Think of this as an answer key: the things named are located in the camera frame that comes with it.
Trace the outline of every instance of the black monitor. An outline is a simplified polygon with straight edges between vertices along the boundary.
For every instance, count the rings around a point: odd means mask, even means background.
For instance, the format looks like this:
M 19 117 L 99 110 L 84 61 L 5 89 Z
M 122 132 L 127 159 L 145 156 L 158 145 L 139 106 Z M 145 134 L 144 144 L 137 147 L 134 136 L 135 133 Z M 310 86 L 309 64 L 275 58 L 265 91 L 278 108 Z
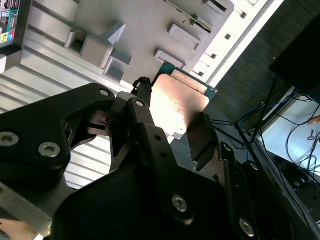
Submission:
M 6 71 L 21 62 L 32 0 L 0 0 L 0 65 Z
M 271 66 L 282 79 L 320 103 L 320 15 Z

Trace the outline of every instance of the white panel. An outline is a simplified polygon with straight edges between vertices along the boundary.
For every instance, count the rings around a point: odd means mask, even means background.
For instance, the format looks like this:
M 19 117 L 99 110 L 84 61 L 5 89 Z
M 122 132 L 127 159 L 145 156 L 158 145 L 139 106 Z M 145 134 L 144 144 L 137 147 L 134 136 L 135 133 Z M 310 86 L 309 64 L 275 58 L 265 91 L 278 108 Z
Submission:
M 45 6 L 51 11 L 59 14 L 69 21 L 75 19 L 75 15 L 78 9 L 78 3 L 74 0 L 35 0 L 39 4 Z
M 87 156 L 93 156 L 100 163 L 111 166 L 111 155 L 109 153 L 95 149 L 89 145 L 81 145 L 75 148 L 75 151 Z
M 201 76 L 198 75 L 197 73 L 195 73 L 194 71 L 190 72 L 190 75 L 191 75 L 191 76 L 194 76 L 196 79 L 201 80 Z
M 229 41 L 236 43 L 244 33 L 246 27 L 248 27 L 246 25 L 246 20 L 243 19 L 236 11 L 233 11 L 228 21 L 223 25 L 221 32 L 225 35 L 230 34 L 231 38 Z
M 11 111 L 17 108 L 21 108 L 23 105 L 18 103 L 12 99 L 7 98 L 0 93 L 0 108 L 5 109 L 7 111 Z
M 234 5 L 245 12 L 247 15 L 250 14 L 253 5 L 247 0 L 231 0 Z
M 1 76 L 0 76 L 0 86 L 15 92 L 15 93 L 12 93 L 12 96 L 14 94 L 19 94 L 19 97 L 17 96 L 18 99 L 20 99 L 28 104 L 31 104 L 31 103 L 34 103 L 34 102 L 37 102 L 37 101 L 44 99 L 43 96 L 40 96 L 40 95 L 33 93 L 33 92 L 31 92 L 21 86 L 18 86 L 18 85 L 14 84 L 6 79 L 3 79 Z
M 217 59 L 217 61 L 214 61 L 213 64 L 211 64 L 208 70 L 204 73 L 204 75 L 201 76 L 201 81 L 205 83 L 206 79 L 210 78 L 210 76 L 215 72 L 220 63 L 221 59 Z
M 27 50 L 23 51 L 22 57 L 22 65 L 69 88 L 75 89 L 90 83 L 57 65 L 44 61 Z
M 6 71 L 4 76 L 9 77 L 23 85 L 26 85 L 32 89 L 42 92 L 48 96 L 54 96 L 64 93 L 66 89 L 48 82 L 46 79 L 35 76 L 29 72 L 26 72 L 18 67 L 13 67 Z
M 88 158 L 86 156 L 80 155 L 77 153 L 76 150 L 71 152 L 71 162 L 78 165 L 82 165 L 88 169 L 92 169 L 98 173 L 101 173 L 102 175 L 106 175 L 110 171 L 110 166 L 93 160 L 91 158 Z
M 204 74 L 208 70 L 208 65 L 204 64 L 201 61 L 198 61 L 198 63 L 194 66 L 193 72 L 199 74 Z
M 249 3 L 251 3 L 252 5 L 257 4 L 258 0 L 247 0 Z
M 212 54 L 216 55 L 215 61 L 218 61 L 219 59 L 224 59 L 226 54 L 230 51 L 230 49 L 233 47 L 233 44 L 230 40 L 227 40 L 225 38 L 225 34 L 220 32 L 214 41 L 210 44 L 210 46 L 207 48 L 205 53 L 209 56 Z
M 97 136 L 93 141 L 90 142 L 90 145 L 93 145 L 96 148 L 99 148 L 101 150 L 104 150 L 110 153 L 111 152 L 110 140 L 109 138 L 107 139 L 106 138 Z
M 0 79 L 0 94 L 1 93 L 4 93 L 6 95 L 9 95 L 11 97 L 14 97 L 15 99 L 19 99 L 27 104 L 31 104 L 33 103 L 34 101 L 32 99 L 30 99 L 27 95 L 24 95 L 24 94 L 20 94 L 19 92 L 16 92 L 12 89 L 9 89 L 7 87 L 4 87 L 2 86 L 2 83 L 1 83 L 2 79 Z
M 130 83 L 127 83 L 126 81 L 121 80 L 120 84 L 122 86 L 124 86 L 125 88 L 129 89 L 130 92 L 134 89 L 134 86 L 132 84 L 130 84 Z
M 91 171 L 91 170 L 89 170 L 87 168 L 78 166 L 78 165 L 76 165 L 76 164 L 74 164 L 72 162 L 69 163 L 69 165 L 66 168 L 66 170 L 69 173 L 77 174 L 77 175 L 80 175 L 80 176 L 85 176 L 86 178 L 88 178 L 88 179 L 90 179 L 92 181 L 98 180 L 99 178 L 104 176 L 104 175 L 102 175 L 100 173 L 97 173 L 97 172 Z
M 0 74 L 5 72 L 7 64 L 7 56 L 4 54 L 0 54 Z
M 200 58 L 200 62 L 206 64 L 207 66 L 215 64 L 215 60 L 207 54 L 203 54 L 203 56 Z
M 71 30 L 70 26 L 35 7 L 31 9 L 29 24 L 63 43 Z
M 211 87 L 216 87 L 283 2 L 284 0 L 259 0 L 251 13 L 245 18 L 248 27 L 245 28 L 241 38 L 220 62 L 220 65 L 213 71 L 211 76 L 202 78 L 202 80 L 206 81 Z
M 70 188 L 73 188 L 73 189 L 76 189 L 76 190 L 79 190 L 81 189 L 83 186 L 80 186 L 80 185 L 77 185 L 75 183 L 72 183 L 72 182 L 69 182 L 69 181 L 66 181 L 66 184 L 70 187 Z
M 74 183 L 74 184 L 77 184 L 77 185 L 80 185 L 82 187 L 92 183 L 93 181 L 92 180 L 88 180 L 88 179 L 85 179 L 83 177 L 80 177 L 80 176 L 77 176 L 77 175 L 74 175 L 73 173 L 71 172 L 68 172 L 66 171 L 65 174 L 65 180 L 70 182 L 70 183 Z

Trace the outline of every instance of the wooden surface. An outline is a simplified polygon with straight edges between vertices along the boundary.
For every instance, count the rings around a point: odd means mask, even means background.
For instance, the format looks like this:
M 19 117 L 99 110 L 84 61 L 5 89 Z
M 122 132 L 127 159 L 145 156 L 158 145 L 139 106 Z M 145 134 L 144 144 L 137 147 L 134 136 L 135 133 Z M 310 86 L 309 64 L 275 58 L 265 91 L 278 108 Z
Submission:
M 247 110 L 260 106 L 267 98 L 272 81 L 276 77 L 269 67 L 319 14 L 319 0 L 284 0 L 284 3 L 218 84 L 219 91 L 205 112 L 212 119 L 236 121 Z M 271 102 L 279 101 L 290 87 L 289 84 L 279 79 Z M 259 115 L 252 118 L 253 123 L 258 121 L 258 117 Z M 245 122 L 243 127 L 249 129 L 250 124 Z M 237 137 L 233 127 L 221 126 L 221 128 Z M 220 140 L 229 142 L 222 135 Z M 239 147 L 234 142 L 230 143 L 233 148 Z M 191 162 L 186 137 L 180 141 L 173 141 L 171 145 L 177 161 L 192 168 L 194 164 Z M 238 158 L 247 158 L 246 150 L 237 152 Z
M 34 240 L 37 236 L 37 232 L 22 221 L 0 219 L 0 230 L 11 240 Z

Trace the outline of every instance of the blue cable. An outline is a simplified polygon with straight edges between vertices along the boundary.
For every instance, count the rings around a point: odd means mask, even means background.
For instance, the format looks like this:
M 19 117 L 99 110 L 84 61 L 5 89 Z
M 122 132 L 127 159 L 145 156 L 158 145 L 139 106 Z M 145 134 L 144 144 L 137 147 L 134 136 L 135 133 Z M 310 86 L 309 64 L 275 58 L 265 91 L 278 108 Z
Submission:
M 290 97 L 286 98 L 285 100 L 283 100 L 283 101 L 281 101 L 281 102 L 278 102 L 278 103 L 275 103 L 275 104 L 273 104 L 273 105 L 270 105 L 270 106 L 268 106 L 267 108 L 270 109 L 270 108 L 273 108 L 274 106 L 277 106 L 277 105 L 279 105 L 279 104 L 283 104 L 283 103 L 287 102 L 289 99 L 290 99 Z M 248 114 L 252 113 L 254 110 L 259 109 L 259 108 L 262 108 L 263 106 L 264 106 L 264 104 L 261 105 L 261 106 L 256 106 L 256 107 L 253 107 L 253 108 L 249 109 L 248 111 L 246 111 L 246 112 L 242 115 L 241 118 L 244 118 L 244 117 L 247 116 Z

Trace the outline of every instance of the black cable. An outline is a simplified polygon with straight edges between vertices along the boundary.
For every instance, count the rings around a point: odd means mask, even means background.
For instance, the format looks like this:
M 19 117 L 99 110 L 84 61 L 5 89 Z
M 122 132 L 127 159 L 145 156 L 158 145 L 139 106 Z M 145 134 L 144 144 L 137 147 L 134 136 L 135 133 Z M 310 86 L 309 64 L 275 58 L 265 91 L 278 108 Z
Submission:
M 320 164 L 319 165 L 314 165 L 314 167 L 312 169 L 310 169 L 310 171 L 316 170 L 319 167 L 320 167 Z
M 299 161 L 299 162 L 293 162 L 293 164 L 296 165 L 297 167 L 301 168 L 301 164 L 304 163 L 305 161 L 307 161 L 310 157 L 311 157 L 311 158 L 314 158 L 315 161 L 318 160 L 315 155 L 311 155 L 311 156 L 308 155 L 305 159 L 303 159 L 303 160 L 301 160 L 301 161 Z
M 314 116 L 316 115 L 317 111 L 319 110 L 319 107 L 320 107 L 320 106 L 318 106 L 318 107 L 316 108 L 316 110 L 314 111 L 314 113 L 312 114 L 312 116 L 311 116 L 310 119 L 308 119 L 307 121 L 305 121 L 305 122 L 303 122 L 303 123 L 301 123 L 301 124 L 292 122 L 292 121 L 290 121 L 289 119 L 280 116 L 280 117 L 286 119 L 288 122 L 297 125 L 297 126 L 290 132 L 290 134 L 289 134 L 289 136 L 288 136 L 288 138 L 287 138 L 287 141 L 286 141 L 286 151 L 287 151 L 287 154 L 288 154 L 290 160 L 291 160 L 293 163 L 294 163 L 294 161 L 292 160 L 292 158 L 291 158 L 291 156 L 290 156 L 290 153 L 289 153 L 289 139 L 290 139 L 290 136 L 292 135 L 292 133 L 293 133 L 298 127 L 300 127 L 300 126 L 302 126 L 302 125 L 305 125 L 305 124 L 307 124 L 310 120 L 312 120 L 312 119 L 314 118 Z M 249 123 L 254 127 L 254 125 L 252 124 L 251 119 L 250 119 L 251 117 L 252 117 L 252 115 L 248 118 L 248 120 L 249 120 Z M 306 216 L 305 212 L 303 211 L 303 209 L 302 209 L 302 207 L 300 206 L 300 204 L 298 203 L 298 201 L 294 198 L 294 196 L 292 195 L 292 193 L 289 191 L 289 188 L 288 188 L 288 186 L 287 186 L 287 184 L 286 184 L 286 182 L 285 182 L 285 180 L 284 180 L 284 176 L 283 176 L 282 172 L 281 172 L 280 169 L 278 168 L 277 163 L 273 160 L 273 158 L 270 156 L 270 154 L 269 154 L 268 151 L 267 151 L 266 144 L 265 144 L 265 140 L 264 140 L 264 138 L 263 138 L 261 129 L 258 129 L 257 132 L 258 132 L 258 134 L 261 136 L 262 144 L 263 144 L 263 147 L 264 147 L 264 149 L 265 149 L 266 154 L 267 154 L 268 157 L 273 161 L 274 165 L 276 166 L 277 170 L 279 171 L 279 174 L 280 174 L 280 177 L 281 177 L 281 179 L 282 179 L 283 185 L 285 186 L 287 192 L 290 194 L 291 198 L 295 201 L 295 203 L 297 204 L 297 206 L 300 208 L 301 213 L 303 214 L 303 216 L 304 216 L 304 218 L 305 218 L 305 222 L 306 222 L 307 226 L 310 228 L 310 225 L 309 225 L 309 222 L 308 222 L 308 219 L 307 219 L 307 216 Z M 316 145 L 317 145 L 317 142 L 318 142 L 318 137 L 319 137 L 319 135 L 320 135 L 320 132 L 318 133 L 318 135 L 317 135 L 316 138 L 315 138 L 315 142 L 313 143 L 313 146 L 312 146 L 310 155 L 307 156 L 306 159 L 305 159 L 305 160 L 307 160 L 307 159 L 309 158 L 309 163 L 310 163 L 312 157 L 314 156 L 314 155 L 313 155 L 313 152 L 314 152 L 315 149 L 316 149 Z
M 312 100 L 310 100 L 310 99 L 302 100 L 302 99 L 294 98 L 294 97 L 291 97 L 291 99 L 296 100 L 296 101 L 300 101 L 300 102 L 305 102 L 305 103 L 311 103 L 312 102 Z
M 320 182 L 314 176 L 312 176 L 310 172 L 307 171 L 306 174 L 308 174 L 313 179 L 313 182 L 316 182 L 316 184 L 320 186 Z
M 292 123 L 292 124 L 294 124 L 294 125 L 300 125 L 299 123 L 295 123 L 295 122 L 289 120 L 288 118 L 286 118 L 286 117 L 284 117 L 284 116 L 281 116 L 281 115 L 279 115 L 279 114 L 277 114 L 277 113 L 275 113 L 274 115 L 276 115 L 276 116 L 278 116 L 278 117 L 280 117 L 280 118 L 283 118 L 283 119 L 287 120 L 288 122 L 290 122 L 290 123 Z
M 310 120 L 312 120 L 314 118 L 314 116 L 316 115 L 317 111 L 319 110 L 320 108 L 320 105 L 317 106 L 317 108 L 315 109 L 314 113 L 312 114 L 312 116 L 310 117 L 310 119 L 308 119 L 307 121 L 297 125 L 294 129 L 291 130 L 291 132 L 289 133 L 287 139 L 286 139 L 286 143 L 285 143 L 285 150 L 286 150 L 286 154 L 288 155 L 289 159 L 291 160 L 292 163 L 294 163 L 293 159 L 291 158 L 290 156 L 290 153 L 289 153 L 289 140 L 290 140 L 290 137 L 291 135 L 294 133 L 294 131 L 299 128 L 300 126 L 302 125 L 305 125 L 307 124 Z
M 217 125 L 224 125 L 224 126 L 233 126 L 234 122 L 232 121 L 223 121 L 223 120 L 214 120 L 211 119 L 212 124 L 217 124 Z
M 246 114 L 246 112 L 245 112 L 245 113 L 242 115 L 242 117 L 237 121 L 238 123 L 240 123 L 240 122 L 243 123 L 243 122 L 246 121 L 248 118 L 251 118 L 251 116 L 253 116 L 253 115 L 255 115 L 256 113 L 258 113 L 261 109 L 263 109 L 264 112 L 267 110 L 268 106 L 266 106 L 266 103 L 268 103 L 268 102 L 270 101 L 271 97 L 272 97 L 275 93 L 278 92 L 278 90 L 275 91 L 275 88 L 276 88 L 276 86 L 277 86 L 277 79 L 278 79 L 278 77 L 279 77 L 279 75 L 276 75 L 275 78 L 272 80 L 272 86 L 271 86 L 271 89 L 270 89 L 270 91 L 269 91 L 269 93 L 268 93 L 268 97 L 267 97 L 266 101 L 263 102 L 263 104 L 262 104 L 261 106 L 252 108 L 252 111 L 248 112 L 247 114 Z

